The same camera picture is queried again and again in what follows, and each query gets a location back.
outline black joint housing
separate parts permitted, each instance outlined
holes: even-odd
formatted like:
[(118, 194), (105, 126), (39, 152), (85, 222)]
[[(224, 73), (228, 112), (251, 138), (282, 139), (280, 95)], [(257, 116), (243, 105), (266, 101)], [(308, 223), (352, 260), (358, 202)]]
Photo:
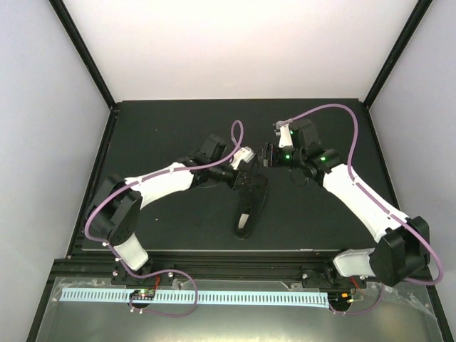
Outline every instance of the black joint housing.
[(203, 164), (209, 164), (210, 162), (216, 162), (222, 159), (223, 153), (227, 149), (227, 143), (220, 137), (211, 134), (202, 147), (199, 149), (199, 155), (207, 158), (207, 161), (201, 161)]
[[(407, 219), (407, 223), (429, 242), (429, 225), (422, 217)], [(379, 281), (395, 286), (425, 268), (429, 261), (429, 251), (408, 230), (399, 227), (380, 239), (369, 264)]]
[[(125, 180), (118, 175), (108, 176), (90, 203), (85, 218), (114, 191), (125, 186)], [(127, 241), (135, 231), (143, 197), (131, 189), (119, 194), (95, 216), (90, 226), (98, 237), (106, 239), (113, 246)]]

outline black object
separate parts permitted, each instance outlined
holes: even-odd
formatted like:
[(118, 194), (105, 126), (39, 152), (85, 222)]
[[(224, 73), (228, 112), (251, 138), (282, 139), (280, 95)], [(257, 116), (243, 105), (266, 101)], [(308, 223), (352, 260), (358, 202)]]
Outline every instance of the black object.
[[(85, 218), (87, 219), (106, 197), (123, 186), (125, 180), (118, 175), (106, 178), (89, 205)], [(124, 191), (102, 208), (94, 217), (90, 229), (94, 229), (98, 237), (108, 240), (113, 246), (122, 244), (135, 232), (142, 200), (143, 197), (138, 191)]]
[[(421, 217), (407, 223), (429, 242), (429, 225)], [(370, 255), (369, 264), (379, 281), (395, 286), (430, 261), (429, 251), (404, 227), (391, 230), (378, 242)]]
[(95, 61), (93, 60), (92, 55), (86, 46), (86, 43), (84, 43), (84, 40), (81, 37), (78, 28), (74, 24), (74, 21), (71, 18), (71, 15), (69, 14), (65, 4), (62, 0), (49, 0), (49, 2), (54, 8), (54, 11), (56, 12), (57, 17), (60, 19), (60, 22), (62, 23), (66, 33), (73, 42), (73, 45), (79, 53), (81, 60), (84, 62), (84, 65), (86, 66), (90, 76), (92, 76), (92, 79), (95, 82), (102, 97), (105, 99), (106, 105), (108, 105), (110, 110), (115, 109), (116, 102), (114, 101), (114, 98), (111, 95), (108, 86), (103, 80), (103, 77), (98, 70), (97, 65), (95, 64)]
[(396, 42), (394, 43), (393, 48), (391, 49), (388, 57), (386, 58), (385, 63), (383, 64), (380, 73), (377, 75), (372, 87), (369, 90), (366, 99), (364, 100), (364, 106), (367, 109), (370, 109), (375, 99), (377, 98), (380, 90), (385, 85), (386, 80), (388, 79), (391, 71), (398, 62), (402, 52), (408, 44), (410, 38), (412, 38), (415, 33), (416, 28), (426, 14), (427, 9), (431, 5), (432, 0), (418, 0), (413, 9), (411, 15), (408, 17), (407, 22), (405, 23), (402, 31)]
[(268, 179), (264, 175), (247, 175), (239, 191), (239, 207), (234, 221), (234, 233), (246, 239), (253, 232), (268, 194)]

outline black metal frame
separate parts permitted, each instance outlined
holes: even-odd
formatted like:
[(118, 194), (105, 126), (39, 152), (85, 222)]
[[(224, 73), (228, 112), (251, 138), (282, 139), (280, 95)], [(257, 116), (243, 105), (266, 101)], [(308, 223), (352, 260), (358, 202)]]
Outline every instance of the black metal frame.
[(395, 42), (393, 48), (391, 49), (390, 54), (386, 58), (386, 61), (380, 70), (380, 73), (378, 73), (377, 78), (375, 79), (368, 95), (366, 96), (366, 99), (363, 102), (364, 106), (367, 109), (371, 108), (382, 87), (385, 85), (388, 76), (390, 75), (391, 71), (393, 71), (394, 66), (398, 62), (400, 56), (402, 55), (402, 52), (408, 44), (408, 41), (410, 38), (412, 38), (416, 28), (420, 24), (421, 19), (426, 14), (426, 11), (431, 3), (432, 0), (418, 0), (411, 15), (408, 17), (404, 28), (400, 32), (398, 40)]
[[(110, 144), (110, 139), (113, 134), (116, 119), (118, 116), (117, 104), (110, 94), (110, 91), (105, 81), (103, 80), (103, 77), (100, 74), (100, 71), (98, 70), (92, 56), (90, 55), (86, 44), (79, 34), (78, 29), (76, 28), (76, 25), (71, 18), (71, 15), (65, 7), (65, 4), (62, 0), (49, 0), (49, 2), (61, 20), (61, 23), (63, 24), (66, 32), (70, 36), (70, 39), (76, 47), (76, 50), (78, 51), (86, 68), (88, 69), (89, 74), (92, 76), (95, 84), (105, 99), (106, 104), (110, 108), (110, 117), (108, 119), (105, 132), (103, 133), (103, 138), (98, 150), (95, 164), (93, 166), (93, 171), (90, 175), (87, 190), (85, 191), (81, 210), (76, 222), (76, 227), (71, 238), (70, 246), (68, 248), (67, 259), (57, 259), (54, 261), (27, 341), (35, 341), (38, 335), (38, 330), (43, 319), (46, 305), (49, 296), (51, 295), (51, 289), (56, 277), (88, 276), (110, 278), (113, 272), (113, 258), (110, 254), (106, 252), (85, 252), (81, 249), (83, 239), (81, 227), (83, 225), (83, 212), (92, 200), (95, 193), (95, 189), (99, 181), (100, 171), (102, 169)], [(372, 88), (368, 93), (368, 96), (363, 103), (366, 108), (366, 116), (369, 119), (370, 128), (375, 137), (375, 144), (380, 153), (383, 170), (387, 175), (388, 185), (394, 199), (394, 205), (396, 207), (399, 207), (399, 204), (395, 197), (393, 184), (389, 178), (385, 160), (381, 154), (380, 145), (378, 143), (378, 139), (372, 124), (369, 108), (372, 106), (374, 100), (378, 96), (394, 65), (400, 58), (401, 53), (404, 51), (408, 41), (413, 35), (415, 29), (418, 27), (418, 24), (424, 17), (425, 12), (431, 3), (432, 0), (418, 0), (415, 8), (413, 9), (413, 12), (407, 20), (407, 23), (401, 31), (398, 40), (395, 42), (393, 49), (388, 55), (387, 60), (381, 68), (380, 73), (378, 74), (374, 84), (372, 85)], [(305, 253), (300, 254), (296, 252), (280, 252), (276, 254), (273, 252), (269, 252), (268, 254), (261, 252), (246, 253), (245, 255), (238, 254), (236, 257), (233, 257), (232, 255), (224, 255), (223, 253), (213, 255), (210, 253), (201, 252), (192, 253), (192, 255), (189, 255), (186, 253), (168, 254), (167, 252), (155, 252), (150, 253), (150, 256), (157, 261), (171, 262), (175, 264), (178, 269), (182, 269), (195, 276), (196, 278), (205, 279), (208, 277), (213, 279), (233, 279), (243, 277), (244, 279), (251, 280), (261, 279), (296, 281), (296, 279), (299, 277), (299, 274), (301, 273), (302, 266), (305, 266), (306, 262), (318, 262), (318, 258), (314, 257), (314, 259), (311, 260), (311, 258), (309, 258), (308, 255), (305, 255)], [(419, 277), (423, 279), (429, 279), (430, 272), (428, 270), (425, 270), (419, 275)], [(429, 286), (427, 289), (435, 311), (435, 315), (437, 316), (437, 322), (439, 324), (440, 330), (442, 331), (442, 336), (445, 341), (453, 341), (447, 319), (437, 295), (437, 291), (435, 290), (434, 286)]]

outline black bracket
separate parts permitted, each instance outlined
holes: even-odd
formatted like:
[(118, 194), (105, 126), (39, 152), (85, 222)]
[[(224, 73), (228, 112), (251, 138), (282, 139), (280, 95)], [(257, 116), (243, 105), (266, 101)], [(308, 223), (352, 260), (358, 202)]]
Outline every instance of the black bracket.
[[(352, 277), (361, 289), (366, 288), (366, 281)], [(338, 275), (333, 266), (326, 265), (319, 269), (301, 267), (301, 280), (304, 288), (320, 289), (322, 292), (348, 292), (356, 286), (352, 279)]]
[[(156, 271), (162, 271), (163, 269), (174, 269), (175, 265), (167, 262), (148, 262), (139, 271), (136, 272), (138, 275), (149, 274)], [(161, 286), (172, 286), (172, 281), (175, 279), (175, 274), (161, 274), (160, 285)], [(145, 279), (135, 278), (118, 262), (113, 267), (113, 277), (111, 278), (112, 285), (125, 285), (127, 289), (153, 289), (156, 284), (156, 276), (151, 276)]]

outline wire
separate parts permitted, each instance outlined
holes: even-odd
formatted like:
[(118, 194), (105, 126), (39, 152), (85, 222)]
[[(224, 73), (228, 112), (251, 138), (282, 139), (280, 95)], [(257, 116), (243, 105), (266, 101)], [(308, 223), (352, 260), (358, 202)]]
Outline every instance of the wire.
[(364, 310), (361, 310), (361, 311), (357, 311), (357, 312), (345, 312), (345, 311), (337, 311), (335, 310), (335, 308), (332, 307), (332, 305), (328, 302), (329, 304), (329, 309), (334, 312), (334, 314), (340, 314), (340, 315), (344, 315), (344, 316), (357, 316), (357, 315), (362, 315), (362, 314), (366, 314), (368, 312), (371, 312), (373, 309), (375, 309), (378, 304), (380, 304), (380, 302), (382, 301), (382, 298), (383, 298), (383, 292), (385, 290), (385, 285), (382, 284), (382, 287), (380, 288), (380, 294), (378, 295), (378, 298), (377, 298), (377, 301), (375, 301), (374, 304), (372, 304), (372, 306), (369, 306), (367, 309), (364, 309)]
[(351, 282), (353, 283), (353, 285), (355, 285), (355, 287), (356, 287), (362, 294), (364, 294), (363, 289), (362, 289), (361, 287), (359, 287), (358, 283), (356, 282), (356, 280), (355, 280), (352, 276), (350, 277), (350, 280), (351, 280)]
[(160, 283), (160, 276), (155, 277), (154, 291), (157, 291), (158, 284)]
[[(236, 128), (237, 125), (239, 126), (239, 139), (238, 140), (234, 136), (234, 129)], [(144, 176), (144, 178), (141, 179), (141, 182), (145, 182), (145, 181), (150, 180), (150, 179), (152, 179), (154, 177), (157, 177), (157, 176), (160, 176), (160, 175), (165, 175), (165, 174), (171, 173), (171, 172), (203, 170), (203, 169), (207, 169), (209, 167), (214, 167), (214, 166), (217, 166), (219, 164), (222, 164), (223, 162), (226, 162), (231, 157), (233, 157), (233, 155), (239, 150), (239, 148), (241, 148), (241, 144), (242, 144), (242, 139), (243, 138), (244, 138), (244, 125), (242, 125), (242, 121), (235, 120), (232, 123), (232, 126), (231, 126), (231, 139), (232, 139), (232, 142), (234, 143), (234, 149), (226, 157), (222, 158), (221, 160), (219, 160), (217, 162), (213, 162), (213, 163), (207, 164), (207, 165), (199, 165), (199, 166), (191, 166), (191, 167), (177, 167), (175, 169), (167, 168), (167, 169), (164, 169), (164, 170), (159, 170), (159, 171), (154, 172), (154, 173), (152, 173), (150, 175)], [(185, 276), (186, 278), (188, 278), (190, 280), (190, 282), (192, 283), (193, 287), (195, 288), (195, 301), (193, 302), (192, 307), (188, 311), (186, 311), (184, 313), (181, 313), (181, 314), (180, 313), (177, 313), (177, 314), (169, 313), (168, 314), (168, 313), (155, 311), (155, 310), (142, 309), (142, 311), (144, 311), (144, 312), (157, 314), (157, 315), (160, 315), (160, 316), (166, 316), (166, 317), (175, 317), (176, 318), (176, 317), (187, 316), (187, 315), (189, 315), (190, 313), (192, 313), (196, 309), (197, 300), (198, 300), (198, 288), (197, 288), (197, 285), (196, 285), (195, 281), (193, 280), (193, 278), (190, 275), (188, 275), (187, 273), (185, 273), (183, 271), (179, 271), (177, 269), (166, 269), (166, 270), (156, 271), (156, 272), (149, 273), (149, 274), (138, 275), (138, 274), (134, 273), (130, 269), (130, 267), (128, 267), (128, 265), (120, 257), (119, 253), (117, 253), (116, 250), (109, 244), (108, 240), (101, 239), (101, 238), (94, 237), (94, 236), (90, 235), (90, 226), (92, 225), (92, 221), (93, 221), (93, 219), (95, 219), (95, 217), (98, 215), (98, 213), (110, 201), (114, 200), (119, 194), (121, 194), (122, 192), (130, 189), (131, 187), (134, 187), (135, 185), (138, 185), (139, 183), (140, 183), (139, 181), (131, 182), (130, 184), (127, 184), (127, 185), (121, 187), (120, 189), (114, 191), (111, 195), (106, 197), (100, 203), (100, 205), (98, 205), (92, 211), (92, 213), (87, 218), (87, 222), (85, 223), (85, 226), (84, 226), (84, 235), (89, 240), (98, 241), (98, 242), (102, 242), (102, 243), (106, 244), (108, 246), (109, 250), (111, 250), (111, 252), (115, 255), (115, 257), (120, 260), (120, 263), (125, 268), (126, 272), (129, 275), (131, 275), (132, 277), (136, 278), (136, 279), (146, 279), (146, 278), (150, 278), (152, 276), (157, 276), (159, 274), (164, 274), (164, 273), (168, 273), (168, 272), (172, 272), (172, 273), (175, 273), (175, 274), (181, 274), (181, 275)]]
[(384, 205), (382, 205), (370, 192), (367, 190), (362, 184), (357, 183), (355, 181), (355, 175), (353, 174), (353, 167), (352, 167), (352, 161), (353, 161), (353, 154), (355, 152), (355, 147), (356, 147), (356, 142), (358, 141), (358, 120), (356, 119), (355, 113), (346, 105), (341, 105), (339, 103), (331, 103), (328, 105), (320, 105), (319, 107), (312, 108), (310, 110), (307, 110), (306, 112), (299, 114), (293, 118), (289, 118), (288, 120), (283, 121), (281, 124), (286, 125), (287, 123), (292, 123), (295, 120), (301, 119), (307, 115), (310, 115), (312, 113), (315, 113), (318, 110), (325, 109), (325, 108), (341, 108), (344, 109), (345, 111), (350, 114), (352, 120), (353, 120), (353, 140), (351, 142), (350, 146), (350, 151), (348, 153), (348, 158), (347, 158), (347, 167), (348, 167), (348, 174), (353, 182), (355, 182), (356, 186), (364, 192), (364, 194), (369, 197), (376, 205), (378, 205), (386, 214), (390, 215), (392, 219), (394, 219), (397, 223), (402, 225), (408, 232), (410, 232), (426, 249), (427, 251), (432, 255), (432, 257), (435, 260), (435, 263), (437, 264), (438, 268), (438, 276), (435, 280), (418, 280), (418, 279), (413, 279), (413, 278), (406, 278), (406, 281), (409, 281), (410, 283), (414, 284), (419, 284), (419, 285), (436, 285), (437, 283), (440, 283), (443, 279), (443, 274), (444, 274), (444, 269), (443, 269), (443, 264), (442, 261), (440, 260), (439, 256), (437, 253), (434, 251), (434, 249), (428, 244), (428, 242), (419, 234), (417, 233), (407, 222), (404, 222), (401, 220), (399, 217), (395, 216), (394, 214), (391, 214), (388, 208), (386, 208)]

